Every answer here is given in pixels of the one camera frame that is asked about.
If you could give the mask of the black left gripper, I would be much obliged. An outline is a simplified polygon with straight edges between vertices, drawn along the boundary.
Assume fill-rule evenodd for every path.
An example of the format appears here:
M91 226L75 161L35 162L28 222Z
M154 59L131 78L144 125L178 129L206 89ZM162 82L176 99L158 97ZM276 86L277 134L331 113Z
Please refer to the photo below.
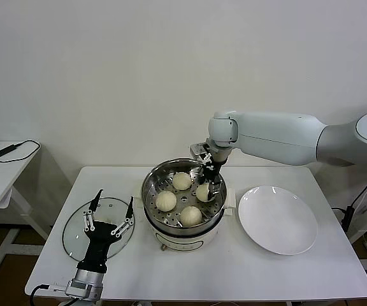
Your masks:
M87 211L83 212L84 231L89 238L85 257L77 264L77 269L86 271L107 271L106 262L111 244L115 243L115 237L122 235L134 226L133 201L131 197L124 221L115 229L114 224L94 220L94 213L99 205L102 189L91 200Z

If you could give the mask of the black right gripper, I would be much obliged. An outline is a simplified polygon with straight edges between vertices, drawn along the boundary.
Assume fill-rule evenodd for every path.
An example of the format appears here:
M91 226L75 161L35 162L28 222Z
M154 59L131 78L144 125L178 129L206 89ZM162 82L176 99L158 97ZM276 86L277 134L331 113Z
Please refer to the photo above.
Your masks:
M212 162L212 155L209 152L201 154L202 166L199 171L199 183L208 184L208 200L214 200L220 193L220 169L222 163Z

